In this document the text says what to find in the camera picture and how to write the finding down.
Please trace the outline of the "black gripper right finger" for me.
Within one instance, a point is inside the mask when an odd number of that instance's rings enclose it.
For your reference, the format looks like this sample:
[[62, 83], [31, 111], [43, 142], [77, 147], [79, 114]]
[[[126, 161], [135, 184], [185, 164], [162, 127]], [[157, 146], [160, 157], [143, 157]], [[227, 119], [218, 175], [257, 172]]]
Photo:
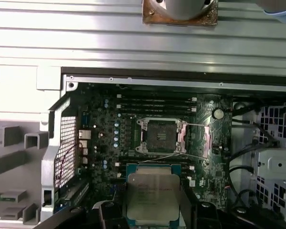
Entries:
[[181, 188], [180, 211], [188, 229], [286, 229], [286, 222], [258, 207], [235, 207], [227, 212], [199, 201], [190, 188]]

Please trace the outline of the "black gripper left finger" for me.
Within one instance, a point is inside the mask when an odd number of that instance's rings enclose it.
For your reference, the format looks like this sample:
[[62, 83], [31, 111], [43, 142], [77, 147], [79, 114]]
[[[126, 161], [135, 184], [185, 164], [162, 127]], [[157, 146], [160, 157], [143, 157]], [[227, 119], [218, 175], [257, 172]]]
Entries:
[[65, 207], [38, 225], [39, 229], [127, 229], [129, 224], [119, 205], [105, 201], [87, 211], [82, 207]]

